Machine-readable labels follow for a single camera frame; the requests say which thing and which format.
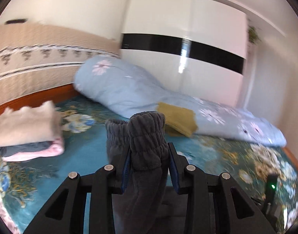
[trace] beige folded garment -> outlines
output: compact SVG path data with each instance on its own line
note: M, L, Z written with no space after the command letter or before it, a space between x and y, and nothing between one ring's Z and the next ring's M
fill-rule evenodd
M6 108L0 115L0 147L54 141L60 136L60 114L52 101L40 107Z

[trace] black stripe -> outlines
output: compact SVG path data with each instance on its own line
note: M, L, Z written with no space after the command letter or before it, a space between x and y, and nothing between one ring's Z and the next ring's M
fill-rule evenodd
M217 47L192 41L189 58L212 63L242 74L244 58Z
M181 55L182 38L155 35L126 33L123 36L122 49L155 51Z
M121 48L181 55L183 43L185 43L185 40L178 37L125 33ZM188 48L188 50L190 49L189 58L212 63L242 74L244 58L203 43L195 41L188 43L191 43Z

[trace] wardrobe door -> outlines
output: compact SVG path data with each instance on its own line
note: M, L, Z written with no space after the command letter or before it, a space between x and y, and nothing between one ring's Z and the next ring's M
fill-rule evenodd
M213 0L193 0L191 11L181 92L235 106L246 58L246 15Z
M123 26L122 59L141 66L165 88L179 91L183 38L192 0L130 0Z

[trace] stack of folded clothes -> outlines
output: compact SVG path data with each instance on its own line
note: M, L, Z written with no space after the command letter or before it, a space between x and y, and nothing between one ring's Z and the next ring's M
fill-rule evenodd
M62 154L60 124L60 114L52 101L18 111L6 108L0 115L0 156L6 162L19 162Z

